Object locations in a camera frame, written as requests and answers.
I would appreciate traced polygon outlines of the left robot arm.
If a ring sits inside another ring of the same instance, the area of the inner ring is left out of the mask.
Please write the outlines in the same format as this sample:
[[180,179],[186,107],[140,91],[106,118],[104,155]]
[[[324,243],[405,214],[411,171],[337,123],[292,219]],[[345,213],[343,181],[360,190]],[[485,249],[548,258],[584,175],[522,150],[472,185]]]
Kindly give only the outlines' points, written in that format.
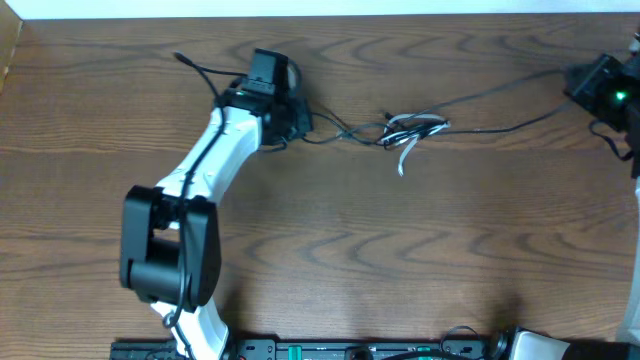
[[283,149],[312,129],[304,97],[228,90],[181,163],[155,186],[127,193],[120,282],[162,316],[180,355],[220,359],[227,348],[230,331],[213,299],[222,264],[218,203],[260,147]]

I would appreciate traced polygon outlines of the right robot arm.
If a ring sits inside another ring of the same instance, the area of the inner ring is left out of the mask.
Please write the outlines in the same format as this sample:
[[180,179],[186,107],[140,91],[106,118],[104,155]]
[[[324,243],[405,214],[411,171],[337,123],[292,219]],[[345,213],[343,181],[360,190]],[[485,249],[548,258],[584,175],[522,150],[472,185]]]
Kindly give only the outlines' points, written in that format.
[[[612,130],[623,133],[630,151],[618,158],[631,163],[639,180],[639,35],[630,57],[621,62],[603,54],[566,73],[565,95]],[[639,357],[639,260],[634,260],[629,301],[614,342],[559,340],[521,327],[499,334],[483,350],[485,359],[633,360]]]

